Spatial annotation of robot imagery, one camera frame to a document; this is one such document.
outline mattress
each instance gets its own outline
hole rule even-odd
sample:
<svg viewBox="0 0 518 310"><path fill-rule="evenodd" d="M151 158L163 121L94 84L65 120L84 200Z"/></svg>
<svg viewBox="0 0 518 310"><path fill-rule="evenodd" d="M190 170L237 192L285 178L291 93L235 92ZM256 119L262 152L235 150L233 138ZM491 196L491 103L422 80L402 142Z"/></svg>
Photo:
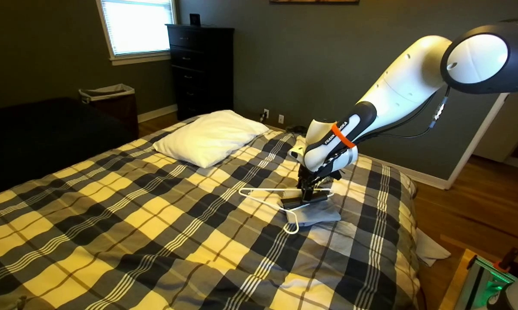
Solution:
<svg viewBox="0 0 518 310"><path fill-rule="evenodd" d="M0 193L0 310L413 303L416 189L408 177L359 157L324 185L342 220L289 235L284 214L238 189L294 187L298 163L288 150L296 137L267 131L201 169L152 147L185 124Z"/></svg>

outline window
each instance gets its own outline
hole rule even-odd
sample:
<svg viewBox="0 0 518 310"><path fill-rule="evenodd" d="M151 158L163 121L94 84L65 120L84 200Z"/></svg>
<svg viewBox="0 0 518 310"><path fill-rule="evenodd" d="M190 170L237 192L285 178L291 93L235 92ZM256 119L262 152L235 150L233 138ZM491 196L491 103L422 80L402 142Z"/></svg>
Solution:
<svg viewBox="0 0 518 310"><path fill-rule="evenodd" d="M113 65L169 59L174 0L96 0Z"/></svg>

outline wooden floor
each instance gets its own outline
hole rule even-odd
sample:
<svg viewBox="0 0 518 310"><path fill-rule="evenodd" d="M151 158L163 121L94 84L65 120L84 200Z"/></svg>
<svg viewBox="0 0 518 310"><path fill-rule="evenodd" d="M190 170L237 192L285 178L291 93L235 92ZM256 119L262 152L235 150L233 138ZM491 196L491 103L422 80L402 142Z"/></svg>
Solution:
<svg viewBox="0 0 518 310"><path fill-rule="evenodd" d="M140 135L176 122L175 114L154 118L139 125ZM518 248L516 167L471 157L452 189L419 184L415 202L419 228L452 253L431 268L420 268L429 310L438 309L465 247L489 259Z"/></svg>

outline orange strap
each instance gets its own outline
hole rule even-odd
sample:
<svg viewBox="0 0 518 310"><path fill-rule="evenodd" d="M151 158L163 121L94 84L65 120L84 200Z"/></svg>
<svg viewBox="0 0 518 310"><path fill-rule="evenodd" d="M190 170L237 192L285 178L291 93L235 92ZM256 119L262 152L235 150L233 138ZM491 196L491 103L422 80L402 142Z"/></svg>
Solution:
<svg viewBox="0 0 518 310"><path fill-rule="evenodd" d="M347 137L345 137L342 133L341 133L341 130L339 130L339 128L337 127L337 123L333 124L332 125L332 132L341 140L341 142L346 145L349 149L352 149L353 147L355 147L355 143L352 143L349 139L347 139Z"/></svg>

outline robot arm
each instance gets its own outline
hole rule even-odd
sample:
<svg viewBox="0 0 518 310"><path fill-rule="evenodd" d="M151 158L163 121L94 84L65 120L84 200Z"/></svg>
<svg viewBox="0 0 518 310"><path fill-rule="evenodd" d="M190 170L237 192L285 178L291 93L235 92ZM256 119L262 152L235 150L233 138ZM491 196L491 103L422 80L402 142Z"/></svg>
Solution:
<svg viewBox="0 0 518 310"><path fill-rule="evenodd" d="M314 183L357 160L355 142L416 110L447 83L465 93L518 92L518 19L475 28L454 42L413 43L339 122L313 120L294 150Z"/></svg>

